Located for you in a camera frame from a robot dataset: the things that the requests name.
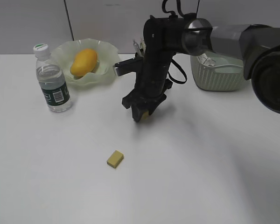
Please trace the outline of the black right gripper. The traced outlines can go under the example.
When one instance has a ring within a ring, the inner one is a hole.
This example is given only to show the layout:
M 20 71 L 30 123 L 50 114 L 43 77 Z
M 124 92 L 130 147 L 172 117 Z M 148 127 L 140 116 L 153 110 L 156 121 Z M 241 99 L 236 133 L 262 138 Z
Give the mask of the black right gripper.
M 165 91 L 172 88 L 172 81 L 165 80 L 165 84 L 159 96 L 148 97 L 141 93 L 139 90 L 133 89 L 129 94 L 122 98 L 122 105 L 132 109 L 133 120 L 138 123 L 144 112 L 148 111 L 149 116 L 154 113 L 159 104 L 166 100 L 167 96 Z

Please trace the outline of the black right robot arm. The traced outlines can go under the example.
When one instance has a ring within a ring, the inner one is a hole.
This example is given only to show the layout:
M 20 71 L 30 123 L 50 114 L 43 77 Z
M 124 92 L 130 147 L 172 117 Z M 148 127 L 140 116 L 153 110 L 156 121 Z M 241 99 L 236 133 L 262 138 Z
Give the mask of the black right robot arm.
M 214 27 L 206 19 L 150 17 L 144 25 L 144 56 L 126 60 L 127 72 L 136 73 L 134 89 L 122 100 L 139 122 L 151 115 L 172 86 L 168 70 L 173 56 L 199 56 L 206 51 L 243 62 L 259 101 L 280 114 L 280 28 L 267 25 Z

